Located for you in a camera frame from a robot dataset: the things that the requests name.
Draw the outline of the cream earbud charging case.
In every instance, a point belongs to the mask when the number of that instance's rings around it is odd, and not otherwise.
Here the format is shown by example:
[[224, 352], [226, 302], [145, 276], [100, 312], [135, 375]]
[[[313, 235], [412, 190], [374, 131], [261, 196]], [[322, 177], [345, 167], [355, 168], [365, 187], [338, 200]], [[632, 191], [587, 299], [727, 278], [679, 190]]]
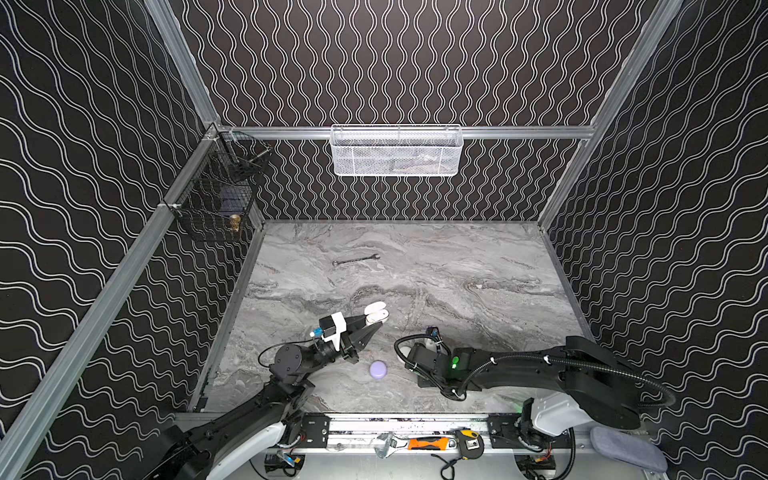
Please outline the cream earbud charging case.
[[385, 322], [389, 317], [389, 311], [384, 301], [377, 301], [365, 307], [364, 315], [366, 317], [366, 324], [372, 325]]

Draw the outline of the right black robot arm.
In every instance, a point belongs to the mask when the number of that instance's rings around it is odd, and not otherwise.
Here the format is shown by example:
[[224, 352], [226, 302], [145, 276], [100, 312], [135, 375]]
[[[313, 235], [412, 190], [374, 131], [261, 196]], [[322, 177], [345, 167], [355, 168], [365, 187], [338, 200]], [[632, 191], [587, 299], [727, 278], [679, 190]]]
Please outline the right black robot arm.
[[422, 388], [463, 402], [468, 394], [493, 388], [540, 389], [522, 408], [522, 427], [555, 437], [578, 425], [596, 422], [635, 430], [641, 415], [676, 402], [675, 393], [619, 361], [607, 349], [581, 336], [538, 351], [492, 352], [472, 347], [449, 349], [439, 331], [401, 337], [394, 350]]

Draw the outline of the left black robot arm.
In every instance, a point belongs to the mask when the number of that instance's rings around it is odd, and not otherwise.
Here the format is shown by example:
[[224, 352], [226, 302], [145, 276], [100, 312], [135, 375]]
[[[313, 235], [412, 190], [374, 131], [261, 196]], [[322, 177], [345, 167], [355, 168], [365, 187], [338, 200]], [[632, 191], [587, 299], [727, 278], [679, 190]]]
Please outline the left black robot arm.
[[130, 479], [225, 479], [258, 453], [299, 438], [302, 406], [314, 389], [309, 376], [343, 359], [359, 360], [389, 317], [375, 302], [361, 315], [325, 316], [306, 341], [280, 346], [268, 365], [269, 380], [253, 397], [212, 421], [187, 431], [177, 425], [149, 444]]

